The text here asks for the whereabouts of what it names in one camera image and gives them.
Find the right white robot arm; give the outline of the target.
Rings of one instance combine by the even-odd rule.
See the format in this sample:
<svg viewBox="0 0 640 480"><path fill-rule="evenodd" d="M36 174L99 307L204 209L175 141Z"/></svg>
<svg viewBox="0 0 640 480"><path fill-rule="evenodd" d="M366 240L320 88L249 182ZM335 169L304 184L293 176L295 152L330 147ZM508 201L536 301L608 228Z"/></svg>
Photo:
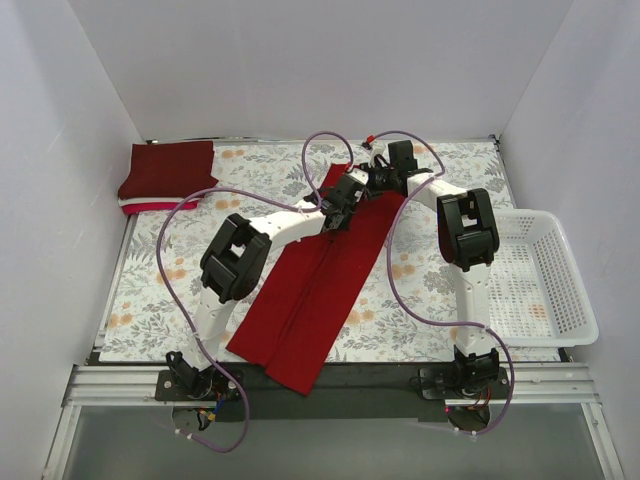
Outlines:
<svg viewBox="0 0 640 480"><path fill-rule="evenodd" d="M488 284L500 246L489 194L446 182L444 168L419 168L409 140L384 146L370 136L363 148L369 153L369 161L361 166L369 174L369 193L394 191L406 203L417 202L436 213L439 251L452 275L457 312L451 323L456 329L454 360L423 383L475 397L498 379L500 370L496 340L489 332Z"/></svg>

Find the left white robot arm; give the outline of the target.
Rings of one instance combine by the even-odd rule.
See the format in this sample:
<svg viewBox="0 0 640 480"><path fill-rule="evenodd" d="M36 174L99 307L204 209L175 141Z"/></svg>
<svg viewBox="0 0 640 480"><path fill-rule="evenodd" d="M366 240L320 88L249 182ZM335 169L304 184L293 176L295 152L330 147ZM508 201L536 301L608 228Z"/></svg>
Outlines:
<svg viewBox="0 0 640 480"><path fill-rule="evenodd" d="M378 256L385 230L367 198L364 166L331 167L320 194L294 209L225 219L200 261L192 337L166 359L193 400L213 386L221 336L236 304L258 295L228 347L306 395Z"/></svg>

